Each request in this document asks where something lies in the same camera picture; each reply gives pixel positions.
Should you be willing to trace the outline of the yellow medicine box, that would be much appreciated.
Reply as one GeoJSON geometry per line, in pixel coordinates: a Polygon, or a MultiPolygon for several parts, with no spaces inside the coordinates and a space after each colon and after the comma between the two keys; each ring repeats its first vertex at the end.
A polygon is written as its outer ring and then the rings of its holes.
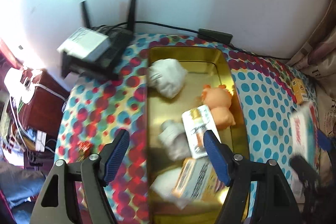
{"type": "Polygon", "coordinates": [[[298,78],[292,79],[291,87],[293,90],[293,94],[295,95],[297,104],[301,105],[309,100],[305,85],[303,84],[301,79],[298,78]]]}
{"type": "Polygon", "coordinates": [[[184,200],[214,202],[224,188],[208,157],[187,158],[172,194],[184,200]]]}

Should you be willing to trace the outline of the black wifi router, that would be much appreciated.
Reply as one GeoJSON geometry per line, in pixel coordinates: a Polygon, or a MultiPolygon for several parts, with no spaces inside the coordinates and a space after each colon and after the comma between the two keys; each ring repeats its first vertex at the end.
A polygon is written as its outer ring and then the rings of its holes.
{"type": "Polygon", "coordinates": [[[129,0],[127,21],[115,26],[92,27],[86,2],[81,3],[84,26],[58,47],[61,54],[60,74],[70,73],[109,81],[118,79],[114,71],[123,53],[134,38],[137,0],[129,0]]]}

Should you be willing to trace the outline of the small tube blister pack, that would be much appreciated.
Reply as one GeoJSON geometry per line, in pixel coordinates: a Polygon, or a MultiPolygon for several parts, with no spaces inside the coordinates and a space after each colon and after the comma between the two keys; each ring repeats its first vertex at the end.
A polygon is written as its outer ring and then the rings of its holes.
{"type": "Polygon", "coordinates": [[[189,149],[193,159],[207,156],[203,143],[203,135],[211,130],[219,141],[221,141],[217,127],[207,105],[202,105],[182,114],[183,126],[189,149]]]}

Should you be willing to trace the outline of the white power strip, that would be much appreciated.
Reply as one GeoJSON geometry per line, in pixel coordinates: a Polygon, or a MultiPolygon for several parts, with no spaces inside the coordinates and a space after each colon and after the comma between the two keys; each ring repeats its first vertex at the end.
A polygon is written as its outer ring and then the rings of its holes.
{"type": "Polygon", "coordinates": [[[41,76],[42,73],[41,69],[23,70],[10,68],[4,78],[4,84],[9,95],[17,103],[29,104],[37,88],[37,83],[34,80],[36,80],[36,77],[41,76]]]}

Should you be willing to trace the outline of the white sock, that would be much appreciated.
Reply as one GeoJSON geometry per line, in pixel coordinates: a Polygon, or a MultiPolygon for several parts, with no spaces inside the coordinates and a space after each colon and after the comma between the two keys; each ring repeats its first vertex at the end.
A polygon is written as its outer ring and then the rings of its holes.
{"type": "Polygon", "coordinates": [[[173,99],[183,88],[187,70],[176,59],[160,59],[147,69],[147,86],[173,99]]]}
{"type": "Polygon", "coordinates": [[[158,140],[163,145],[167,157],[171,161],[178,161],[191,157],[185,128],[182,123],[166,120],[161,124],[158,140]]]}

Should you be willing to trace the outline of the gold rectangular tin tray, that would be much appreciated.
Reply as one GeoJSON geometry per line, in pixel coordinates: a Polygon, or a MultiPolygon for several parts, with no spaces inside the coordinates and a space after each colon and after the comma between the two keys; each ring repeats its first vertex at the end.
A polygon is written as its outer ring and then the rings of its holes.
{"type": "Polygon", "coordinates": [[[186,71],[174,98],[147,90],[147,173],[152,223],[214,223],[228,194],[203,145],[211,130],[248,156],[247,130],[224,54],[212,48],[153,47],[148,65],[176,61],[186,71]]]}

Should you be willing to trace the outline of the yellow red candy sachet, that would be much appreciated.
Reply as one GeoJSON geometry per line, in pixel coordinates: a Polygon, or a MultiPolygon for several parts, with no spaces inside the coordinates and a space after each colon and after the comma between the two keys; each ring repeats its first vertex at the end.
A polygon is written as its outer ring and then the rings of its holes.
{"type": "Polygon", "coordinates": [[[78,142],[78,157],[77,162],[86,159],[92,152],[93,144],[89,141],[78,142]]]}

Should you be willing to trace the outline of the white box on router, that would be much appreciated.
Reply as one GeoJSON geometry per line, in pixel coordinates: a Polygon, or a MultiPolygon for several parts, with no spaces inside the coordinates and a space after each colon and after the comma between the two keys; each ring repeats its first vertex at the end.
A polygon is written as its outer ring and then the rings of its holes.
{"type": "Polygon", "coordinates": [[[79,59],[96,61],[109,47],[110,39],[107,35],[80,27],[57,48],[57,51],[79,59]]]}

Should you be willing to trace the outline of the orange rubber dinosaur toy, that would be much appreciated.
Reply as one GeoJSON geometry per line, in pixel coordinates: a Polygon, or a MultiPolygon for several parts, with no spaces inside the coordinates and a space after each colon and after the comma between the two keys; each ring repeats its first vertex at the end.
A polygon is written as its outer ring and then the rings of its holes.
{"type": "Polygon", "coordinates": [[[204,85],[201,98],[203,104],[209,107],[217,129],[224,130],[236,125],[234,116],[230,111],[232,94],[225,85],[219,85],[215,88],[204,85]]]}

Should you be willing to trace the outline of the black power adapter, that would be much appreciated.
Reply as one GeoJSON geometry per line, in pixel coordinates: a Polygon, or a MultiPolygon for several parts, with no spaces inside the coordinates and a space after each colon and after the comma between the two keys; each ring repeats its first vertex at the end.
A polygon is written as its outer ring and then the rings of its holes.
{"type": "Polygon", "coordinates": [[[197,37],[203,40],[229,45],[231,43],[233,35],[225,33],[225,32],[219,32],[219,31],[200,28],[198,29],[197,37]]]}

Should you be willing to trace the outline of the teal red toothpaste box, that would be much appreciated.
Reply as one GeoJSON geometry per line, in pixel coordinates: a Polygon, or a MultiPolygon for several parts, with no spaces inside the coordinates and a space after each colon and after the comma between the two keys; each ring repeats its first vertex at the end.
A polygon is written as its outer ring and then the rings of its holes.
{"type": "Polygon", "coordinates": [[[315,164],[317,118],[313,102],[308,101],[289,117],[292,147],[295,155],[301,155],[309,164],[315,164]]]}

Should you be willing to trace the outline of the beige leaf print pillow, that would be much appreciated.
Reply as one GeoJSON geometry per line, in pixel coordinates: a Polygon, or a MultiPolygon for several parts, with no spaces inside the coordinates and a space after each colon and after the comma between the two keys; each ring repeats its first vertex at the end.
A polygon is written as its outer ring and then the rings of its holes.
{"type": "Polygon", "coordinates": [[[287,64],[314,79],[317,93],[319,128],[335,135],[335,0],[311,36],[287,64]]]}

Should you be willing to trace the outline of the polka dot table cloth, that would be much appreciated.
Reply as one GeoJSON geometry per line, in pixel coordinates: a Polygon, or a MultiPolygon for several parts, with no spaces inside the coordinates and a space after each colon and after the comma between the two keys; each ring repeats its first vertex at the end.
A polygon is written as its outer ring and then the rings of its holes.
{"type": "Polygon", "coordinates": [[[317,100],[313,81],[303,73],[217,42],[160,34],[137,34],[116,70],[120,77],[115,81],[78,79],[63,114],[55,157],[74,162],[81,142],[100,152],[119,129],[129,131],[127,154],[116,179],[105,188],[120,223],[215,221],[226,189],[215,203],[195,201],[181,210],[149,188],[157,174],[181,165],[167,158],[158,141],[161,124],[168,119],[181,121],[183,112],[200,105],[205,85],[225,84],[233,94],[236,125],[220,131],[221,141],[253,161],[275,159],[291,179],[289,117],[297,108],[291,81],[301,79],[308,98],[317,100]],[[166,58],[178,59],[188,71],[185,87],[172,101],[146,86],[148,65],[166,58]]]}

